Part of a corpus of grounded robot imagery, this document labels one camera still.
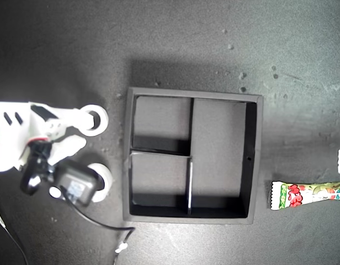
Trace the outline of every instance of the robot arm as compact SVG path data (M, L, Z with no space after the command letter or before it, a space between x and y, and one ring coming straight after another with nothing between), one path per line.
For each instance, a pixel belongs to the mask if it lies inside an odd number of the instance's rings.
M73 202L99 202L111 187L110 171L100 164L88 168L66 160L85 147L86 139L63 137L68 127L96 136L107 126L108 115L97 105L60 109L40 103L0 102L0 172L12 167L20 170L20 187L26 194L34 194L46 181L55 198L61 197L57 190L64 187Z

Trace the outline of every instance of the white connector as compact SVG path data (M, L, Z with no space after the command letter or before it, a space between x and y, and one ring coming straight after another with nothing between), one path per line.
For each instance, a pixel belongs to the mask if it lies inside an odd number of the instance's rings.
M118 249L115 250L115 252L116 252L117 254L119 254L122 250L125 250L127 247L128 247L128 244L127 244L127 243L121 242L120 245L119 245L119 247L118 247Z

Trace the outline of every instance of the candy wrapper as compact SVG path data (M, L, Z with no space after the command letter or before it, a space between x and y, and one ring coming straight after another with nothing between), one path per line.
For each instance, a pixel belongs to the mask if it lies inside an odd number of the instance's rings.
M340 182L324 184L288 184L280 181L272 185L272 210L296 207L322 200L340 200Z

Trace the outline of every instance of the hole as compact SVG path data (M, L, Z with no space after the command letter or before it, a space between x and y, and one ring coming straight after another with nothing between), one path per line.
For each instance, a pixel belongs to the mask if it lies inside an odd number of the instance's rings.
M7 112L3 113L4 118L6 119L6 121L8 122L9 125L12 125L12 120L10 119L10 117L8 116Z
M94 118L94 126L89 130L95 130L97 127L100 126L100 121L101 121L100 116L97 112L94 112L94 111L91 111L88 113Z
M17 121L19 122L19 124L21 125L21 124L23 123L23 120L22 120L22 118L19 116L19 114L16 112L14 116L15 116L15 118L17 119Z

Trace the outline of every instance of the dark gray surface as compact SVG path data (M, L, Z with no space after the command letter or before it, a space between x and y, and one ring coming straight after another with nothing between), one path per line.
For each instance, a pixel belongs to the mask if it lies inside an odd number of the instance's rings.
M106 133L78 154L107 161L115 178L111 195L86 210L99 220L121 224L126 88L159 82L264 95L254 223L136 223L119 264L340 264L340 202L267 206L272 179L340 180L340 0L0 1L0 100L98 103L110 113ZM0 174L0 210L33 265L110 264L114 233L45 190L26 197L18 187L17 173ZM1 229L0 239L0 264L22 264Z

